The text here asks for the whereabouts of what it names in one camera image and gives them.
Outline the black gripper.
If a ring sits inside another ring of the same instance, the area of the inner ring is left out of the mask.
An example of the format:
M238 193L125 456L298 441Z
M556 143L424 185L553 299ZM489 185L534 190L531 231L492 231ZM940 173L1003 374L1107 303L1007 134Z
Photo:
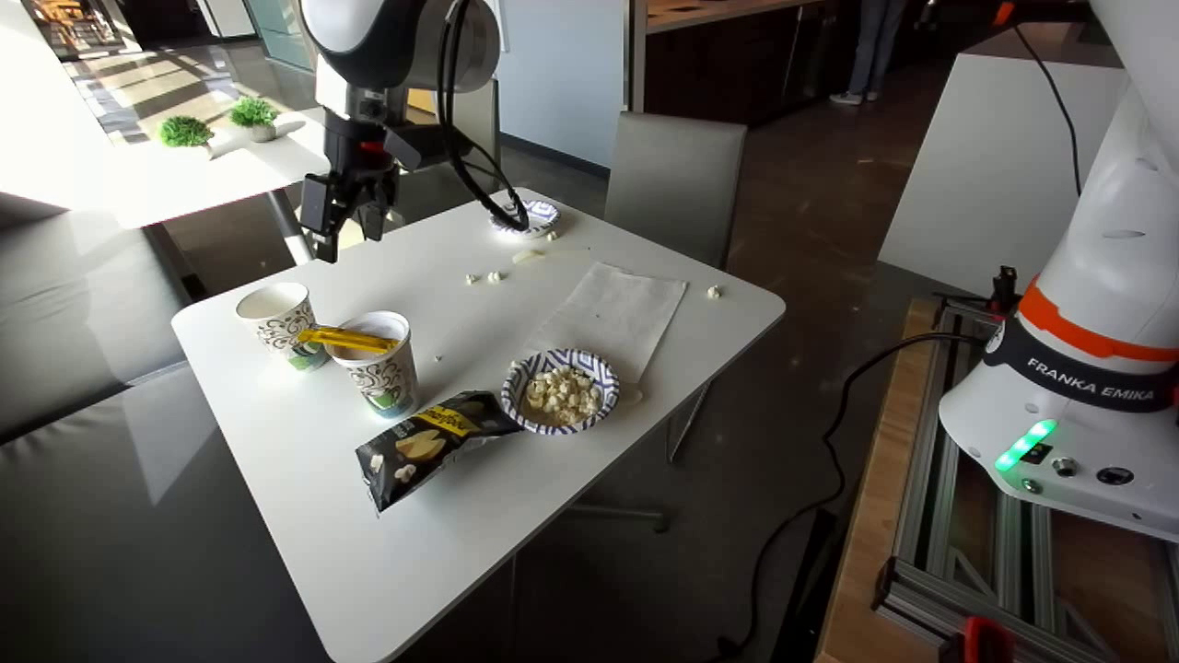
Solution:
M381 130L365 121L322 121L322 173L302 185L302 227L320 262L340 257L340 219L354 218L362 235L380 241L397 190L397 165Z

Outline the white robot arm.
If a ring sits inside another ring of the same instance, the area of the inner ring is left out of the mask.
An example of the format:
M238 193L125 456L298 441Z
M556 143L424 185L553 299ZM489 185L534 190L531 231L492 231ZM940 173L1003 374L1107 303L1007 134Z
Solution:
M1129 87L1056 251L940 396L1019 499L1179 538L1179 0L1090 0Z

